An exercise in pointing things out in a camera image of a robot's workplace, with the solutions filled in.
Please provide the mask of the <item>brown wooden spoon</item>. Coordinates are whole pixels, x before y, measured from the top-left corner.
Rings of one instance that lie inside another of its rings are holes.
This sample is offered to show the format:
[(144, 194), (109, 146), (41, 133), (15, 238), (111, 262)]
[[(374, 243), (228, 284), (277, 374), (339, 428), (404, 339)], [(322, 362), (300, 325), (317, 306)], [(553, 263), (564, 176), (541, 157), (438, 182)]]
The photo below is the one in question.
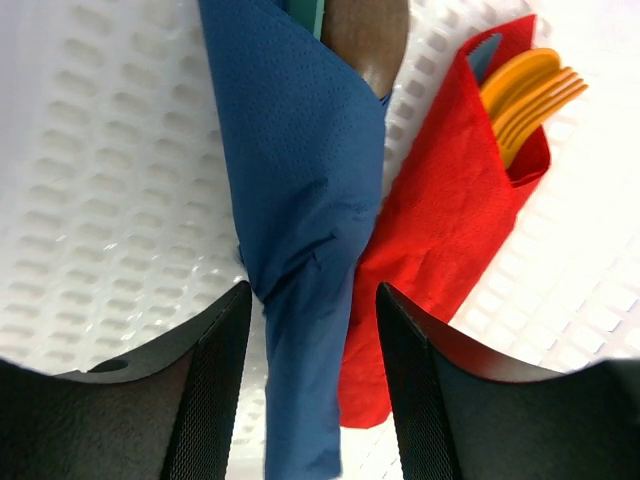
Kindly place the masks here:
[(383, 98), (391, 93), (406, 51), (407, 0), (331, 0), (321, 41)]

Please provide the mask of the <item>teal plastic knife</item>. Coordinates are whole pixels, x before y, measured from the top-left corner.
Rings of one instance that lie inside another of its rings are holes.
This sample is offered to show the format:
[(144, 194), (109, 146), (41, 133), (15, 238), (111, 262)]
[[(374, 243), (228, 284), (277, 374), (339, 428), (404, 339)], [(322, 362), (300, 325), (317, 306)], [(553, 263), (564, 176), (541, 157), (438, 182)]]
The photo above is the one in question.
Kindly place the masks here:
[(317, 40), (321, 39), (325, 12), (324, 0), (284, 0), (285, 12)]

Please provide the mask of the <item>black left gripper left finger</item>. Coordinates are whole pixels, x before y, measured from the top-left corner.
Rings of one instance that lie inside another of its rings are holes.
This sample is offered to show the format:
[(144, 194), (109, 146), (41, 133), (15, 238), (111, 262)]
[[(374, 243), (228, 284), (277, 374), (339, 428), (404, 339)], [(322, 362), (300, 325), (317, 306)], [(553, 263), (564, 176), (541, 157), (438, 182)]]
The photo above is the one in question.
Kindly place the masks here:
[(248, 343), (240, 282), (159, 337), (93, 369), (1, 365), (5, 479), (221, 479)]

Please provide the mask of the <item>blue paper napkin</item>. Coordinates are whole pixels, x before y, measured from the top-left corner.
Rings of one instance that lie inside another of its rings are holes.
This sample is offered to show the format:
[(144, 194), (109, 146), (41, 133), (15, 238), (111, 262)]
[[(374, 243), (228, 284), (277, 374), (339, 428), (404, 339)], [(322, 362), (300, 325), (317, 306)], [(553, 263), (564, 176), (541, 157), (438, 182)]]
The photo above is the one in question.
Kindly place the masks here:
[(381, 202), (385, 104), (279, 1), (200, 13), (234, 224), (263, 306), (268, 479), (341, 474), (354, 272)]

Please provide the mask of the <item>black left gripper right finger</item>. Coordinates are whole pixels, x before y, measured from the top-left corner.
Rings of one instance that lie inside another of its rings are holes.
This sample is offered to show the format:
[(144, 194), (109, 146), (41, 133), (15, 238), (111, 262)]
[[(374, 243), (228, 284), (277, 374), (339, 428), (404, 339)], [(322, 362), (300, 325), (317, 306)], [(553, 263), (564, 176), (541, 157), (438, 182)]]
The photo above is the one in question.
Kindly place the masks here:
[(393, 286), (376, 310), (407, 479), (635, 479), (639, 363), (558, 373), (498, 352)]

